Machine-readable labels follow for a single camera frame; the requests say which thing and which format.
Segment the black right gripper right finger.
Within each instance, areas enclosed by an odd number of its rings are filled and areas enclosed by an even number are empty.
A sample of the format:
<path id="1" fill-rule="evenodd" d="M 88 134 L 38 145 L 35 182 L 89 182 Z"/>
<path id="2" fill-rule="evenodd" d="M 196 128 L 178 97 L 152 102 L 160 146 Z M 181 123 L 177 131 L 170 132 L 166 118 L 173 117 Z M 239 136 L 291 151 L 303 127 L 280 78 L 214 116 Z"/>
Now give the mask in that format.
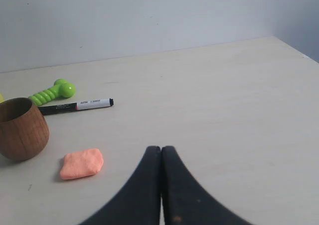
<path id="1" fill-rule="evenodd" d="M 161 197 L 166 225 L 249 225 L 213 198 L 173 146 L 161 150 Z"/>

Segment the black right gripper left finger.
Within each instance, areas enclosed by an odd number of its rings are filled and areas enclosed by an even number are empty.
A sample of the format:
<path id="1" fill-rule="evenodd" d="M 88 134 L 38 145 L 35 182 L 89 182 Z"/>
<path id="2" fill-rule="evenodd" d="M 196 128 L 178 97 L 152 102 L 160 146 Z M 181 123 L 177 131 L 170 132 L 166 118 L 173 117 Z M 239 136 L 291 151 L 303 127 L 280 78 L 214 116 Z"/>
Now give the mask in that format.
<path id="1" fill-rule="evenodd" d="M 149 146 L 119 192 L 83 225 L 158 225 L 161 149 Z"/>

